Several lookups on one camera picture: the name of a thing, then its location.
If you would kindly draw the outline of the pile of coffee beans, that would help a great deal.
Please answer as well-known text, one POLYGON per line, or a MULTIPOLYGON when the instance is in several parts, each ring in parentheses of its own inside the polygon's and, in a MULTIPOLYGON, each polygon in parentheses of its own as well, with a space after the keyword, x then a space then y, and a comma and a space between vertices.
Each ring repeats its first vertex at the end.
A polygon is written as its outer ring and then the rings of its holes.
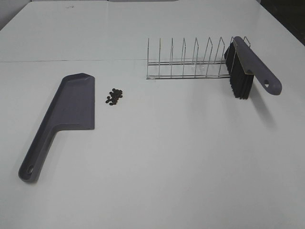
POLYGON ((116 105, 118 100, 122 98, 123 91, 119 89, 113 88, 109 92, 109 96, 107 96, 107 100, 105 101, 109 105, 116 105))

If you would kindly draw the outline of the grey plastic dustpan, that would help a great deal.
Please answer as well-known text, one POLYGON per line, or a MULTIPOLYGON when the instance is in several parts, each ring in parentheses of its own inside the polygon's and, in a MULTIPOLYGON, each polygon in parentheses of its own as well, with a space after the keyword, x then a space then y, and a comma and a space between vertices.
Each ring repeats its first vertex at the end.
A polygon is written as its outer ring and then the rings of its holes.
POLYGON ((95 77, 78 73, 65 76, 19 168, 25 183, 37 182, 52 142, 59 131, 95 128, 95 77))

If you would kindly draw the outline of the grey brush black bristles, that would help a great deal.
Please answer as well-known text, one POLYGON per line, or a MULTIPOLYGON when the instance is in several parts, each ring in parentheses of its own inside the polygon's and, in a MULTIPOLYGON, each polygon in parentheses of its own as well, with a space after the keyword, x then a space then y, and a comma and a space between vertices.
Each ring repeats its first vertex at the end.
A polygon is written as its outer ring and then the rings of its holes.
POLYGON ((236 98, 249 97, 254 78, 269 94, 280 95, 282 92, 280 80, 240 36, 233 37, 224 57, 231 89, 236 98))

